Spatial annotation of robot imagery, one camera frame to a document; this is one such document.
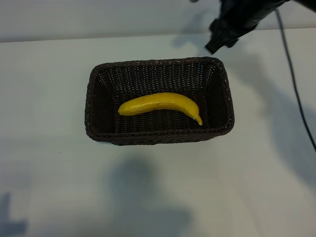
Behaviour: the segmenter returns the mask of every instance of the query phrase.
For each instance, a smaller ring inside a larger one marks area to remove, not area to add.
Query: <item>table surface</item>
[[[316,29],[286,34],[316,137]],[[208,37],[0,43],[0,237],[316,236],[316,154],[279,31],[214,55],[232,92],[229,134],[125,147],[86,135],[94,66],[209,56]]]

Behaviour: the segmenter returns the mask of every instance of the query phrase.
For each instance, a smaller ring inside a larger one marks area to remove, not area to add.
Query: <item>wicker basket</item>
[[[120,105],[143,95],[174,92],[200,108],[203,126],[178,111],[120,116]],[[88,84],[85,128],[95,141],[116,145],[197,142],[228,133],[234,126],[224,65],[216,58],[106,63],[95,67]]]

